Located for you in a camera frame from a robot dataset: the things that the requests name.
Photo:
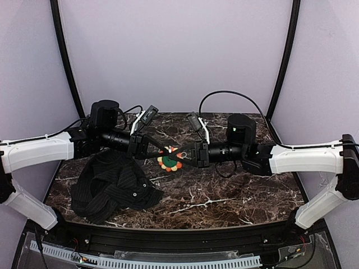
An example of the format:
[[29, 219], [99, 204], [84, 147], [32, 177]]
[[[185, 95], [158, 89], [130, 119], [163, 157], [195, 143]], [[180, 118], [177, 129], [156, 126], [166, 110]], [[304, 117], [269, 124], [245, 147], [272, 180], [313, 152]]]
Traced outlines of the black pinstriped shirt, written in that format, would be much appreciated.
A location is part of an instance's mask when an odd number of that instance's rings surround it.
[[70, 194], [75, 214], [99, 225], [118, 208], [156, 206], [164, 192], [156, 189], [135, 160], [106, 149], [87, 162]]

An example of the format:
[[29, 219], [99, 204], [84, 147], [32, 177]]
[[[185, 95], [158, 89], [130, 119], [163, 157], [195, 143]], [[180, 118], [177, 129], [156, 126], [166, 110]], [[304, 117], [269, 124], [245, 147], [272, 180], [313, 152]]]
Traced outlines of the flower brooch green orange yellow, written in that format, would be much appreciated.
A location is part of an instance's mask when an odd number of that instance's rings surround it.
[[[169, 152], [170, 151], [173, 152], [173, 151], [178, 150], [178, 147], [165, 146], [165, 149], [167, 149]], [[180, 159], [183, 159], [181, 154], [177, 154], [177, 155], [179, 156]], [[157, 162], [158, 162], [159, 166], [167, 172], [177, 171], [178, 169], [182, 168], [181, 162], [172, 160], [168, 156], [157, 157]]]

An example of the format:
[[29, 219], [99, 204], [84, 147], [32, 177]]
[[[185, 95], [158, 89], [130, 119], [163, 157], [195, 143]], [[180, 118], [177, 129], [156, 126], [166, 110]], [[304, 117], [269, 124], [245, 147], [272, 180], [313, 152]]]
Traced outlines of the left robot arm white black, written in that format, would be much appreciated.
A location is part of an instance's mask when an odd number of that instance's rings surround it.
[[119, 103], [101, 100], [92, 104], [89, 116], [81, 125], [71, 124], [54, 134], [23, 140], [1, 142], [1, 203], [13, 208], [45, 230], [60, 221], [56, 211], [24, 190], [12, 177], [15, 170], [58, 160], [82, 159], [102, 147], [124, 152], [138, 160], [168, 155], [160, 142], [140, 129], [147, 126], [158, 112], [154, 106], [140, 112], [130, 131], [118, 129], [117, 118], [123, 115]]

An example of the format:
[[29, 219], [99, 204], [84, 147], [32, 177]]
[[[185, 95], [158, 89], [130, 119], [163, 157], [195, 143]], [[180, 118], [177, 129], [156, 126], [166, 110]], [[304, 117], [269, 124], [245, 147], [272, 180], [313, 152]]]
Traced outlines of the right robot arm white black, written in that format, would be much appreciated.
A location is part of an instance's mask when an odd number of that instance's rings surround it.
[[244, 114], [227, 120], [226, 141], [199, 142], [168, 151], [171, 160], [196, 168], [211, 163], [240, 161], [253, 174], [271, 176], [287, 172], [320, 171], [335, 176], [319, 194], [292, 211], [290, 230], [304, 231], [337, 206], [358, 199], [358, 144], [350, 134], [339, 141], [317, 145], [287, 146], [256, 143], [256, 122]]

